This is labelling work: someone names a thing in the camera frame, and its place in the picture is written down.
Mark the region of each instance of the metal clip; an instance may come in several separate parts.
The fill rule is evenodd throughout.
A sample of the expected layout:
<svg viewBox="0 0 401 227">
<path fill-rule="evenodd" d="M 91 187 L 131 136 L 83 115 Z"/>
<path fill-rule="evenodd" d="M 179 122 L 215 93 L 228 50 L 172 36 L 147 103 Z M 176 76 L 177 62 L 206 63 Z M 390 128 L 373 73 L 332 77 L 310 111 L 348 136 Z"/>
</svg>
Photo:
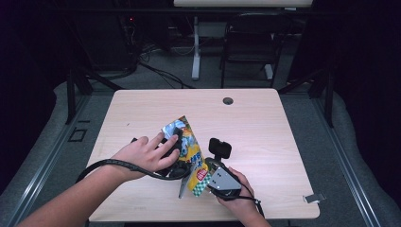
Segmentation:
<svg viewBox="0 0 401 227">
<path fill-rule="evenodd" d="M 321 201 L 324 201 L 326 199 L 326 196 L 324 193 L 319 193 L 319 194 L 313 194 L 310 196 L 304 196 L 304 201 L 307 203 L 315 202 L 319 203 Z"/>
</svg>

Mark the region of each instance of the camera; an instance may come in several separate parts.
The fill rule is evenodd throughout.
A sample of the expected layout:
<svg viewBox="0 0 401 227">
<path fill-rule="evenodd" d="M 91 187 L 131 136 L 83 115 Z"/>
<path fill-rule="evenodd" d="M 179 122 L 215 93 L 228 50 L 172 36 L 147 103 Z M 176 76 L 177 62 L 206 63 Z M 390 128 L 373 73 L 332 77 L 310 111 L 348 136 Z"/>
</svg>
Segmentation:
<svg viewBox="0 0 401 227">
<path fill-rule="evenodd" d="M 238 177 L 221 162 L 221 158 L 230 158 L 231 149 L 230 144 L 211 138 L 209 151 L 215 157 L 205 159 L 209 173 L 212 175 L 207 186 L 211 193 L 225 201 L 235 200 L 241 192 L 241 183 Z"/>
</svg>

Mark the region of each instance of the table surface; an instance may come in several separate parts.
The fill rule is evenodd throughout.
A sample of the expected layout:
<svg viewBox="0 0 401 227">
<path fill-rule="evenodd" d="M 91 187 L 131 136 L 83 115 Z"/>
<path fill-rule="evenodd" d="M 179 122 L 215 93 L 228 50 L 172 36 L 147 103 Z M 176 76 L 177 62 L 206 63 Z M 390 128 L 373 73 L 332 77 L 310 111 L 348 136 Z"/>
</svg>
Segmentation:
<svg viewBox="0 0 401 227">
<path fill-rule="evenodd" d="M 226 105 L 223 98 L 234 103 Z M 185 115 L 203 157 L 209 139 L 232 145 L 226 166 L 249 179 L 266 218 L 316 218 L 316 203 L 280 97 L 273 89 L 122 90 L 114 94 L 88 165 L 112 157 L 133 137 L 153 138 L 163 126 Z M 235 220 L 207 192 L 195 197 L 181 181 L 146 176 L 122 184 L 91 215 L 90 221 Z"/>
<path fill-rule="evenodd" d="M 174 0 L 175 7 L 310 8 L 313 0 Z"/>
</svg>

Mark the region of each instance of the right hand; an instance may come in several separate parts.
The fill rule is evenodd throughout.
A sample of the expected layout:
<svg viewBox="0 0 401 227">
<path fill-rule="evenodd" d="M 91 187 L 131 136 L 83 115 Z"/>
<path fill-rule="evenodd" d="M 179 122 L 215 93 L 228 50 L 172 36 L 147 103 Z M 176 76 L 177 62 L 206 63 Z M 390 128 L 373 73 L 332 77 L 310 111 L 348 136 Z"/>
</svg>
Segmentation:
<svg viewBox="0 0 401 227">
<path fill-rule="evenodd" d="M 239 181 L 250 189 L 251 193 L 242 185 L 241 192 L 239 196 L 243 197 L 253 197 L 253 189 L 251 188 L 248 179 L 239 171 L 229 167 L 229 170 L 235 174 Z M 259 211 L 256 208 L 254 201 L 244 200 L 244 199 L 236 199 L 233 201 L 224 201 L 223 199 L 218 198 L 218 202 L 223 206 L 227 207 L 239 221 L 245 226 L 269 226 L 266 220 L 260 215 Z"/>
</svg>

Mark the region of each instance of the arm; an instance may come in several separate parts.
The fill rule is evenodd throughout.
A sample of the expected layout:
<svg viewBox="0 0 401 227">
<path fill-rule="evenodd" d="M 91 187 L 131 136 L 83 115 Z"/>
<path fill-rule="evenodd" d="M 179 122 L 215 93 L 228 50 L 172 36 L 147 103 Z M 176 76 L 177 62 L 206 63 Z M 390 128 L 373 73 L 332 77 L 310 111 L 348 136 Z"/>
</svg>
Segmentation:
<svg viewBox="0 0 401 227">
<path fill-rule="evenodd" d="M 151 141 L 147 137 L 141 137 L 123 147 L 112 158 L 133 163 L 152 172 L 167 168 L 178 159 L 178 150 L 175 149 L 170 156 L 161 158 L 175 144 L 177 136 L 172 136 L 155 149 L 163 138 L 162 133 Z M 102 166 L 35 211 L 19 226 L 81 226 L 120 184 L 143 176 L 143 173 L 132 172 L 121 166 Z"/>
<path fill-rule="evenodd" d="M 231 167 L 229 167 L 229 169 L 238 177 L 239 181 L 242 184 L 246 185 L 253 193 L 253 189 L 251 188 L 247 178 L 235 169 Z M 244 197 L 251 196 L 250 192 L 244 186 L 242 186 L 239 195 Z M 227 207 L 245 227 L 270 227 L 265 218 L 261 214 L 259 214 L 259 211 L 257 211 L 253 201 L 242 199 L 224 201 L 218 198 L 218 202 Z"/>
</svg>

